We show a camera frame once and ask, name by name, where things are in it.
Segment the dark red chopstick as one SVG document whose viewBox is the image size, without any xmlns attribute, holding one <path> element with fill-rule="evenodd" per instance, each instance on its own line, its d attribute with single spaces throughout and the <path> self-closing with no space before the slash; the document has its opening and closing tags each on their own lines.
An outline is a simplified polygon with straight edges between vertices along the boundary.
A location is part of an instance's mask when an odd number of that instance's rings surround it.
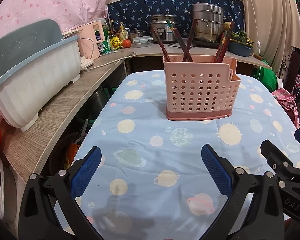
<svg viewBox="0 0 300 240">
<path fill-rule="evenodd" d="M 193 41 L 193 37 L 194 37 L 195 29 L 196 29 L 196 26 L 197 26 L 197 22 L 198 22 L 198 20 L 196 18 L 193 18 L 190 33 L 189 33 L 189 37 L 187 39 L 187 45 L 186 45 L 187 46 L 187 54 L 184 53 L 183 62 L 186 62 L 186 61 L 190 62 L 190 59 L 189 59 L 189 56 L 191 55 L 190 54 L 190 48 L 191 48 L 191 44 L 192 44 L 192 41 Z"/>
</svg>

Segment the pink floral cloth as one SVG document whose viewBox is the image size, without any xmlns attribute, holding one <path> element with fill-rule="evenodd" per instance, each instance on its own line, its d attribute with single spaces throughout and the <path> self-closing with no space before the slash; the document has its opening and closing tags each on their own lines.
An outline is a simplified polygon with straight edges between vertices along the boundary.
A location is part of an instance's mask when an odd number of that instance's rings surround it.
<svg viewBox="0 0 300 240">
<path fill-rule="evenodd" d="M 285 110 L 296 129 L 298 129 L 300 124 L 300 118 L 298 114 L 297 105 L 293 96 L 284 88 L 279 88 L 273 91 L 271 94 L 277 100 L 279 105 Z"/>
</svg>

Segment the grey wooden counter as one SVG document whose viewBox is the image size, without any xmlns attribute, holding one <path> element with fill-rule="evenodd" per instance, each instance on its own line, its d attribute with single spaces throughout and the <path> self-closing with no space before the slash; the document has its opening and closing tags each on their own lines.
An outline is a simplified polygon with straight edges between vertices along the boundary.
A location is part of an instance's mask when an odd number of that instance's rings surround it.
<svg viewBox="0 0 300 240">
<path fill-rule="evenodd" d="M 32 173 L 42 172 L 61 135 L 75 115 L 119 65 L 83 73 L 78 81 L 63 88 L 39 112 L 33 126 L 25 132 L 6 129 L 2 150 L 19 184 L 25 184 Z M 97 143 L 107 158 L 117 150 L 133 149 L 141 161 L 150 165 L 155 154 L 178 151 L 190 153 L 200 143 L 216 146 L 228 143 L 217 135 L 223 124 L 232 122 L 240 134 L 232 145 L 251 136 L 251 119 L 263 127 L 270 124 L 277 105 L 273 96 L 259 81 L 241 75 L 237 96 L 230 98 L 232 116 L 215 121 L 170 121 L 166 118 L 166 81 L 163 70 L 129 74 L 119 84 L 101 116 L 93 124 L 85 145 Z"/>
</svg>

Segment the blue planet-print tablecloth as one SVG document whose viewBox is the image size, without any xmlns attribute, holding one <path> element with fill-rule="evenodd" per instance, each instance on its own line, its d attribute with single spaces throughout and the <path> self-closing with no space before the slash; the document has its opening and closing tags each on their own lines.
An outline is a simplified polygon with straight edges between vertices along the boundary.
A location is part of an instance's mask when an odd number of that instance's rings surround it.
<svg viewBox="0 0 300 240">
<path fill-rule="evenodd" d="M 232 115 L 207 121 L 166 118 L 162 70 L 128 75 L 76 154 L 93 146 L 102 160 L 77 203 L 105 239 L 198 239 L 226 202 L 201 149 L 209 144 L 234 167 L 269 170 L 261 154 L 270 140 L 300 168 L 295 126 L 271 93 L 241 75 Z"/>
</svg>

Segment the pink perforated utensil basket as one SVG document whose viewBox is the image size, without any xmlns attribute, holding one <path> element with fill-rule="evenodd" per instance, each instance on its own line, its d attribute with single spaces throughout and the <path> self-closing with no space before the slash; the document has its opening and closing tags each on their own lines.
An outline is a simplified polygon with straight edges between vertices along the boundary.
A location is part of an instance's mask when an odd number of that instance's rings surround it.
<svg viewBox="0 0 300 240">
<path fill-rule="evenodd" d="M 221 63 L 214 63 L 210 55 L 193 55 L 193 62 L 183 62 L 181 55 L 169 58 L 162 59 L 169 120 L 203 121 L 232 115 L 241 83 L 234 57 L 225 57 Z"/>
</svg>

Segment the white dish rack bin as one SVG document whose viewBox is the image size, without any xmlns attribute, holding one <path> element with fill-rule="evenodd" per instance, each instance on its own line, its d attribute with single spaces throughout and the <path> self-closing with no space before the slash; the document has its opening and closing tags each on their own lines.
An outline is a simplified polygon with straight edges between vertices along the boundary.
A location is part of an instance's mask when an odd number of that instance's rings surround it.
<svg viewBox="0 0 300 240">
<path fill-rule="evenodd" d="M 25 132 L 39 111 L 81 71 L 78 37 L 66 38 L 28 57 L 0 79 L 0 114 Z"/>
</svg>

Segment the red chopstick in basket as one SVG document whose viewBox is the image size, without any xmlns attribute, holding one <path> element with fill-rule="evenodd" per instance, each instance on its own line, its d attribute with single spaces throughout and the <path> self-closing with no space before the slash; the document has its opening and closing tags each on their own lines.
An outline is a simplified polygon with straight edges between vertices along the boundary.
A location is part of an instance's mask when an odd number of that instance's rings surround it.
<svg viewBox="0 0 300 240">
<path fill-rule="evenodd" d="M 217 53 L 215 55 L 214 63 L 222 63 L 226 51 L 228 49 L 228 45 L 231 39 L 232 31 L 234 29 L 235 23 L 233 21 L 229 22 L 229 29 L 223 33 L 221 42 L 218 46 Z"/>
</svg>

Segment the beige hanging curtain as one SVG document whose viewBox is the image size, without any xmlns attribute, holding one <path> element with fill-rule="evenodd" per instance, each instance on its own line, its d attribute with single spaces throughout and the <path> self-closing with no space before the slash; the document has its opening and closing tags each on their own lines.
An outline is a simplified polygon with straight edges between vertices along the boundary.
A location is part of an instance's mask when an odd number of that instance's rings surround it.
<svg viewBox="0 0 300 240">
<path fill-rule="evenodd" d="M 241 0 L 245 31 L 273 71 L 279 72 L 285 55 L 300 49 L 300 15 L 295 0 Z"/>
</svg>

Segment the grey-blue dish rack lid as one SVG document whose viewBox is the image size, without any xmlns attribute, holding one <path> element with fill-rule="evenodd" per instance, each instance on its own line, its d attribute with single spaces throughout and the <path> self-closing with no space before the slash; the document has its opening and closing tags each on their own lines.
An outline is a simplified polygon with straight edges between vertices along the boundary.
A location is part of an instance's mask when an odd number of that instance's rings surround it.
<svg viewBox="0 0 300 240">
<path fill-rule="evenodd" d="M 14 72 L 13 67 L 62 40 L 58 23 L 51 19 L 26 25 L 0 38 L 0 85 Z"/>
</svg>

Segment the pink electric kettle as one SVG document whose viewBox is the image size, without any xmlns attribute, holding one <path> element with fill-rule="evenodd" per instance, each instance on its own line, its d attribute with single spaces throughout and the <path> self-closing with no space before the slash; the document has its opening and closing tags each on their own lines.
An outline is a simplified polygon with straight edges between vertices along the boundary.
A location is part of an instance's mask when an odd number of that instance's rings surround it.
<svg viewBox="0 0 300 240">
<path fill-rule="evenodd" d="M 96 20 L 82 25 L 76 29 L 78 31 L 80 55 L 86 59 L 95 60 L 100 57 L 98 44 L 105 41 L 102 22 Z"/>
</svg>

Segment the red tomato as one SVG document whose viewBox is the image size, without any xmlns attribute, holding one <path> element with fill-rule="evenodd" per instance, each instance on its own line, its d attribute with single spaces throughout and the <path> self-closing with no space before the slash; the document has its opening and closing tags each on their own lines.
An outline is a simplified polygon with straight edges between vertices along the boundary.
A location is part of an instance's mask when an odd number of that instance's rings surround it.
<svg viewBox="0 0 300 240">
<path fill-rule="evenodd" d="M 131 47 L 131 41 L 129 39 L 125 39 L 121 42 L 123 48 L 130 48 Z"/>
</svg>

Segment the clear food container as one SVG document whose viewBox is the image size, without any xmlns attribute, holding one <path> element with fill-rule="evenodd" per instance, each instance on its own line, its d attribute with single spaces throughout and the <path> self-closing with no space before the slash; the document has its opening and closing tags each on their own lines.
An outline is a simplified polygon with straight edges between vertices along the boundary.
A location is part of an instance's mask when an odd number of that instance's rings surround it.
<svg viewBox="0 0 300 240">
<path fill-rule="evenodd" d="M 152 45 L 153 38 L 150 36 L 140 36 L 133 38 L 135 48 L 149 47 Z"/>
</svg>

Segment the yellow oil bottle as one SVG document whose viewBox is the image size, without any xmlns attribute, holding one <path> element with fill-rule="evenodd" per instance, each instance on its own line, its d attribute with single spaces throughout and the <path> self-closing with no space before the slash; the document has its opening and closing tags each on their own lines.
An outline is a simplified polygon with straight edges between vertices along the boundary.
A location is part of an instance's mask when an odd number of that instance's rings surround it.
<svg viewBox="0 0 300 240">
<path fill-rule="evenodd" d="M 118 37 L 121 42 L 128 39 L 128 31 L 125 29 L 125 26 L 122 22 L 120 23 L 120 27 L 118 30 Z"/>
</svg>

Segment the pink dotted curtain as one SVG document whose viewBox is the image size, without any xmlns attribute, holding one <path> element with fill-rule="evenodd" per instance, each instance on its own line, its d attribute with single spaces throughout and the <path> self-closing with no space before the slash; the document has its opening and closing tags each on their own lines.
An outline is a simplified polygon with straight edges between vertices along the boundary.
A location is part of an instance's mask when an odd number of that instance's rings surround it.
<svg viewBox="0 0 300 240">
<path fill-rule="evenodd" d="M 3 0 L 0 4 L 0 38 L 28 24 L 52 19 L 62 32 L 105 15 L 108 0 Z"/>
</svg>

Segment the navy floral backsplash cloth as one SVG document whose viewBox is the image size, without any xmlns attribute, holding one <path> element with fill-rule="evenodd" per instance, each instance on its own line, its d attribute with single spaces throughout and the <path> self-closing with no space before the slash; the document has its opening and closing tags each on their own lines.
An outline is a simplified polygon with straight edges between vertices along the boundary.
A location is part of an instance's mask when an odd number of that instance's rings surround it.
<svg viewBox="0 0 300 240">
<path fill-rule="evenodd" d="M 152 15 L 174 15 L 177 17 L 177 29 L 182 37 L 187 37 L 192 23 L 192 5 L 196 3 L 221 7 L 225 20 L 235 23 L 235 31 L 243 29 L 244 5 L 238 0 L 121 0 L 110 3 L 108 12 L 116 28 L 123 23 L 130 30 L 138 28 L 145 31 L 149 31 Z"/>
</svg>

